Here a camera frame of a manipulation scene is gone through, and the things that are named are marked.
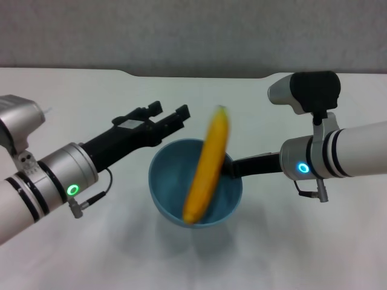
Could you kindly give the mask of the yellow banana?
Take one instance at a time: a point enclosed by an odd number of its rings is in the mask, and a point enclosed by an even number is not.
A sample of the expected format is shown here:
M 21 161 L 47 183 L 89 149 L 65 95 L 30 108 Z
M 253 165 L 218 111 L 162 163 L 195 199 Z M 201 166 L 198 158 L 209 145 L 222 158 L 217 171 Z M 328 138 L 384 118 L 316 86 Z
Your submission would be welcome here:
M 197 169 L 183 207 L 183 221 L 197 223 L 208 209 L 226 155 L 230 125 L 227 109 L 218 106 L 209 123 Z

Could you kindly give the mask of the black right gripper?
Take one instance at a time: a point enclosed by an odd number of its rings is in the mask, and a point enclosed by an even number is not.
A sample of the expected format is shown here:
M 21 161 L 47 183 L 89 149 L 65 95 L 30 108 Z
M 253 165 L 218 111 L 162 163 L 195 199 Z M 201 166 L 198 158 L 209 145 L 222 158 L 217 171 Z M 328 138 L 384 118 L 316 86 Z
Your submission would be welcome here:
M 222 174 L 231 178 L 282 172 L 279 153 L 265 153 L 233 161 L 225 160 Z

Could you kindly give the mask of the blue bowl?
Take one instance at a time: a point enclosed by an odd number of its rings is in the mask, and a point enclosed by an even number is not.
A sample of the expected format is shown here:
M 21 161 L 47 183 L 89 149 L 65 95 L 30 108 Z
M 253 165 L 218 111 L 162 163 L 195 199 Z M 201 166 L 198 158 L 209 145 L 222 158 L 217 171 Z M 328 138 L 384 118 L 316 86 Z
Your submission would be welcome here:
M 148 183 L 152 200 L 164 218 L 183 228 L 202 229 L 219 225 L 238 208 L 242 179 L 220 177 L 203 218 L 195 224 L 183 221 L 183 205 L 198 165 L 203 140 L 180 139 L 162 147 L 149 166 Z

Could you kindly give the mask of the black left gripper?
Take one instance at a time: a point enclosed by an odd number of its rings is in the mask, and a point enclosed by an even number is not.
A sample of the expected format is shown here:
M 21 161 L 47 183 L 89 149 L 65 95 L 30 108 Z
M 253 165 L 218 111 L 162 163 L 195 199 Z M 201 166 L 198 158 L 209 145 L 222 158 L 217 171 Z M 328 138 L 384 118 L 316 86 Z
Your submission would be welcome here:
M 136 108 L 124 116 L 112 120 L 113 127 L 81 145 L 96 169 L 106 169 L 127 154 L 142 147 L 155 147 L 161 143 L 161 135 L 150 120 L 163 112 L 159 101 L 147 108 Z M 190 118 L 188 105 L 182 105 L 164 121 L 164 132 L 172 134 L 184 128 Z

